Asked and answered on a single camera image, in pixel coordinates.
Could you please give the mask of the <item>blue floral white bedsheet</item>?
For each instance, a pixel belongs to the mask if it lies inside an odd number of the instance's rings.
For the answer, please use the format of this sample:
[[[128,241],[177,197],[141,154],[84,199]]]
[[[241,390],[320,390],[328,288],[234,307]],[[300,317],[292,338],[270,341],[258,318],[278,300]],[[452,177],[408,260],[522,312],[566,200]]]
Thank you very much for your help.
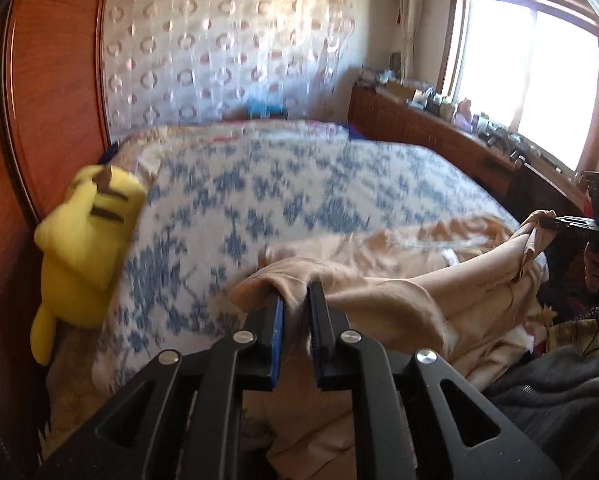
[[[276,243],[426,226],[517,222],[422,146],[310,139],[183,148],[162,162],[132,237],[91,377],[113,393],[158,352],[210,348],[242,321],[228,294]]]

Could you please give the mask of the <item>yellow plush toy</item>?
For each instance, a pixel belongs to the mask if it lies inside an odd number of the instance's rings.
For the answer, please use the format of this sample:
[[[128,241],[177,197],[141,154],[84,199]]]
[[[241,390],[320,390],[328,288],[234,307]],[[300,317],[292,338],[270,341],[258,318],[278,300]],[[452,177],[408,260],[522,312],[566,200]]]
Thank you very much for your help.
[[[120,167],[87,166],[75,174],[65,199],[39,223],[42,302],[30,329],[30,350],[46,366],[57,322],[94,330],[108,313],[146,187]]]

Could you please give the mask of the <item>window with wooden frame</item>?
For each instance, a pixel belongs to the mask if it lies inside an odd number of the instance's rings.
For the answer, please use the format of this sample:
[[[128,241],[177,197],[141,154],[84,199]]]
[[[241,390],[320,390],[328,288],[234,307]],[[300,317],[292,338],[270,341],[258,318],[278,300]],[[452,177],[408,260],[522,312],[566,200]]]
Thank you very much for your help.
[[[599,18],[586,0],[449,0],[438,88],[566,170],[599,164]]]

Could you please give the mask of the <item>cardboard box on cabinet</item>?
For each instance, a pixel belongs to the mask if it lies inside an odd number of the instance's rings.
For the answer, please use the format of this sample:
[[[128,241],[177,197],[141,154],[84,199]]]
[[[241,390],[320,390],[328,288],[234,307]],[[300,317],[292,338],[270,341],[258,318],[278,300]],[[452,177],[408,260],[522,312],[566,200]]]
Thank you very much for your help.
[[[396,81],[388,81],[385,86],[385,90],[398,102],[407,102],[411,101],[417,92],[417,88],[414,86],[409,86],[409,84],[401,84]]]

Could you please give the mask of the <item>wooden cabinet row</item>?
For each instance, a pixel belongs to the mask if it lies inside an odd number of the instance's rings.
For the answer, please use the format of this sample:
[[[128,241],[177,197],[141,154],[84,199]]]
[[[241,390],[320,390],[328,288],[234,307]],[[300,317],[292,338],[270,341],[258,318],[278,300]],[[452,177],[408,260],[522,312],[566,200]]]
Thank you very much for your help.
[[[535,209],[552,209],[560,216],[584,213],[585,196],[576,188],[557,184],[528,162],[513,162],[499,148],[490,148],[443,119],[371,89],[351,89],[347,120],[367,139],[420,145],[444,157],[516,219]]]

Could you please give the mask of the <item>pink floral quilt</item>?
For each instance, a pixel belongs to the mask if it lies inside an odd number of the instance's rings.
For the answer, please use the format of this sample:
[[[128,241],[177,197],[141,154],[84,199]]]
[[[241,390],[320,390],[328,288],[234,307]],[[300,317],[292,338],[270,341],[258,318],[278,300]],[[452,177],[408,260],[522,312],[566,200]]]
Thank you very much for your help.
[[[165,154],[181,146],[234,139],[348,140],[346,127],[316,120],[257,119],[200,126],[162,126],[134,132],[120,144],[111,164],[134,174],[155,174]]]

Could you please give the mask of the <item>circle patterned sheer curtain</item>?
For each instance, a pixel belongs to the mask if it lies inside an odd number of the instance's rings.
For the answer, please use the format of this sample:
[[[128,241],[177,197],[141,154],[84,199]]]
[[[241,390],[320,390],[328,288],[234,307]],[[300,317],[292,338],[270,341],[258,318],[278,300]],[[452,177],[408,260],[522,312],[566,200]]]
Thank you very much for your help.
[[[354,27],[350,0],[106,0],[110,131],[249,116],[248,99],[331,119]]]

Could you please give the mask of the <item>dark blue blanket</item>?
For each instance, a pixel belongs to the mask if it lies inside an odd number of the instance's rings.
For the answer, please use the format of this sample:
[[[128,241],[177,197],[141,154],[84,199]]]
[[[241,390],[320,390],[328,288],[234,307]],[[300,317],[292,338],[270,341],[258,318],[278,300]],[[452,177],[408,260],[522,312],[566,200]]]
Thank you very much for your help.
[[[365,136],[362,133],[360,133],[354,126],[346,125],[345,128],[348,132],[348,137],[350,138],[350,140],[365,140]]]

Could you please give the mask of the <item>beige printed t-shirt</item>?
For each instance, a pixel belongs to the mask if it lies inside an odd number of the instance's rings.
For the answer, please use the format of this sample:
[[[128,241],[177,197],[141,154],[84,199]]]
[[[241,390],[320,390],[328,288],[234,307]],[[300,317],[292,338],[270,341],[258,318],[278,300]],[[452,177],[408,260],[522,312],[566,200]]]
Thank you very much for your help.
[[[493,216],[460,217],[267,247],[230,299],[244,312],[275,296],[286,303],[279,385],[245,398],[249,424],[272,433],[267,457],[275,471],[284,479],[356,474],[350,398],[313,385],[310,283],[322,285],[327,304],[354,330],[392,351],[433,349],[484,389],[546,336],[537,292],[554,235],[541,218],[536,211],[511,229]]]

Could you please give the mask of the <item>wooden slatted headboard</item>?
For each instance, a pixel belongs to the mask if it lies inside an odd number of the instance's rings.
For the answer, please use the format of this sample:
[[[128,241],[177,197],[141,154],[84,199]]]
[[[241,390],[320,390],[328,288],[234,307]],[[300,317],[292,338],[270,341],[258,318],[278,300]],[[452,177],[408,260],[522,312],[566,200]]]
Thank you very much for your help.
[[[104,0],[0,0],[0,460],[37,465],[37,223],[109,145]]]

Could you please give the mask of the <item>blue tissue box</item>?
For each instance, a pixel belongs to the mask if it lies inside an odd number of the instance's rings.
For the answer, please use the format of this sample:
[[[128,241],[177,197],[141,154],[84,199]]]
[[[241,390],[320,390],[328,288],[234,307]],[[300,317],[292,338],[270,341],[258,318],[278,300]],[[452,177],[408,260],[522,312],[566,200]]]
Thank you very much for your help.
[[[280,104],[268,103],[257,99],[248,99],[246,101],[246,111],[249,118],[254,119],[272,119],[272,118],[288,118],[288,110]]]

